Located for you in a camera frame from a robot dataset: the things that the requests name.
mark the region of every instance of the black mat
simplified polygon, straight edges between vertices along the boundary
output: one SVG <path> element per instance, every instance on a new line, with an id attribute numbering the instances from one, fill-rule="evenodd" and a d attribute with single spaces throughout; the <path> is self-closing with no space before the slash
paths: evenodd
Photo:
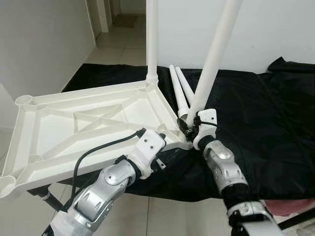
<path id="1" fill-rule="evenodd" d="M 217 130 L 217 138 L 234 152 L 255 195 L 261 199 L 314 197 L 315 67 L 279 58 L 269 70 L 260 75 L 220 70 L 206 108 L 215 108 L 220 125 L 238 138 L 244 156 L 228 134 Z M 144 66 L 83 64 L 64 91 L 140 81 L 146 72 Z M 200 72 L 183 69 L 192 90 Z M 168 68 L 159 67 L 158 77 L 160 90 L 177 112 Z M 170 150 L 161 159 L 167 164 L 164 171 L 139 180 L 127 192 L 180 201 L 219 197 L 200 152 Z M 79 177 L 79 183 L 89 176 Z"/>

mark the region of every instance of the black fabric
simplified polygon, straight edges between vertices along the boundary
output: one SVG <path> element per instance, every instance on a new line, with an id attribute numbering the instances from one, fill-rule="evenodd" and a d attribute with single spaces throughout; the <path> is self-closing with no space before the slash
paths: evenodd
<path id="1" fill-rule="evenodd" d="M 314 65 L 278 59 L 271 73 L 220 70 L 206 108 L 215 108 L 220 128 L 217 139 L 235 154 L 252 193 L 260 199 L 300 199 L 315 196 Z M 182 70 L 195 91 L 200 69 Z M 144 80 L 145 66 L 83 64 L 64 91 Z M 177 112 L 169 69 L 158 67 L 158 86 Z M 127 192 L 199 201 L 219 194 L 202 154 L 194 149 L 169 150 L 160 155 L 167 165 Z M 82 184 L 90 175 L 79 177 Z"/>

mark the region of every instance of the black cloth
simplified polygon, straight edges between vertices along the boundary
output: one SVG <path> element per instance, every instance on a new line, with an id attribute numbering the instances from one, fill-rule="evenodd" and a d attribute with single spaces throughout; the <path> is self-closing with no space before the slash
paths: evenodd
<path id="1" fill-rule="evenodd" d="M 206 108 L 217 110 L 218 123 L 237 137 L 242 152 L 220 128 L 217 139 L 234 152 L 260 199 L 315 197 L 315 67 L 279 58 L 268 69 L 260 75 L 218 72 Z M 182 71 L 195 91 L 201 70 Z M 140 81 L 146 72 L 145 66 L 83 64 L 64 91 Z M 169 69 L 158 67 L 157 73 L 161 92 L 177 112 Z M 188 202 L 220 197 L 201 152 L 174 149 L 160 159 L 167 168 L 126 191 Z M 89 176 L 80 176 L 78 183 Z"/>

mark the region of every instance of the white pole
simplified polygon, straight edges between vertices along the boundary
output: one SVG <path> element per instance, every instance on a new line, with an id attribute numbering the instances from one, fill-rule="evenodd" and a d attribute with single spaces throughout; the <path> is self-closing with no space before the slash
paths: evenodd
<path id="1" fill-rule="evenodd" d="M 189 104 L 191 105 L 193 101 L 193 96 L 194 96 L 193 91 L 191 90 L 190 85 L 188 84 L 184 74 L 182 73 L 182 70 L 178 66 L 175 68 L 175 70 L 179 78 L 179 82 L 181 82 L 181 86 L 185 92 L 186 98 Z"/>
<path id="2" fill-rule="evenodd" d="M 158 0 L 147 0 L 147 65 L 148 73 L 146 82 L 158 82 Z"/>
<path id="3" fill-rule="evenodd" d="M 169 66 L 169 72 L 171 73 L 173 88 L 175 92 L 175 97 L 178 106 L 178 117 L 185 118 L 188 113 L 188 104 L 185 99 L 184 92 L 182 90 L 181 84 L 179 83 L 175 68 L 173 65 Z"/>
<path id="4" fill-rule="evenodd" d="M 193 125 L 196 112 L 203 110 L 206 106 L 241 3 L 242 0 L 227 0 L 225 3 L 188 113 L 186 122 L 189 127 Z"/>

